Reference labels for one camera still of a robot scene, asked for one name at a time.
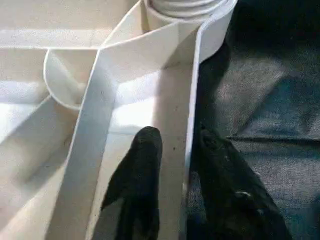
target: white plastic panel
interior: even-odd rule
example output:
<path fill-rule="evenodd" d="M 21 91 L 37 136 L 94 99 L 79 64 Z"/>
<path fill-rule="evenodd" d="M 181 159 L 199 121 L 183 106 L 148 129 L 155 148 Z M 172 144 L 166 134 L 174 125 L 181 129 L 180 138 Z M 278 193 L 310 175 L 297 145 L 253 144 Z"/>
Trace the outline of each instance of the white plastic panel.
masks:
<path fill-rule="evenodd" d="M 0 142 L 48 95 L 43 49 L 0 48 Z"/>
<path fill-rule="evenodd" d="M 2 0 L 1 47 L 99 47 L 137 0 Z"/>
<path fill-rule="evenodd" d="M 178 237 L 192 72 L 180 58 L 188 38 L 180 27 L 174 23 L 100 51 L 47 239 L 90 238 L 108 179 L 145 126 L 159 128 L 163 137 L 159 239 Z"/>
<path fill-rule="evenodd" d="M 80 109 L 96 55 L 95 49 L 48 50 L 43 77 L 58 103 L 69 109 Z"/>
<path fill-rule="evenodd" d="M 45 234 L 75 121 L 74 114 L 48 97 L 0 143 L 1 239 Z M 31 231 L 32 226 L 39 231 Z"/>

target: dark fabric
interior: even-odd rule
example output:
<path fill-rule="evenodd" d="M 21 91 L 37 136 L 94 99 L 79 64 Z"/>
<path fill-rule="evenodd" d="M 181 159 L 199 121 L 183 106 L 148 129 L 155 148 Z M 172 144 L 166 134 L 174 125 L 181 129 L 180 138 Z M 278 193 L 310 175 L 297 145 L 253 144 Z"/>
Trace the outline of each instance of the dark fabric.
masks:
<path fill-rule="evenodd" d="M 294 239 L 320 239 L 318 1 L 239 0 L 225 43 L 200 65 L 200 122 L 261 174 Z M 189 239 L 205 221 L 192 161 Z"/>

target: white plastic tray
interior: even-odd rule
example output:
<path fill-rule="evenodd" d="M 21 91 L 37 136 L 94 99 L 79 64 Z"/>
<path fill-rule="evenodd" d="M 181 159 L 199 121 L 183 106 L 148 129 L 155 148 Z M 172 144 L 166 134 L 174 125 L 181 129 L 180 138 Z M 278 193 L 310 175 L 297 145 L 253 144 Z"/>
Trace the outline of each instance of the white plastic tray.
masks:
<path fill-rule="evenodd" d="M 145 126 L 163 139 L 159 239 L 183 238 L 198 67 L 221 46 L 235 4 L 204 22 L 165 17 L 142 0 L 25 6 L 43 22 L 19 9 L 24 21 L 0 43 L 32 60 L 29 82 L 51 96 L 37 106 L 48 92 L 36 88 L 34 111 L 0 142 L 0 238 L 90 239 L 108 181 Z M 16 72 L 7 75 L 20 84 Z"/>

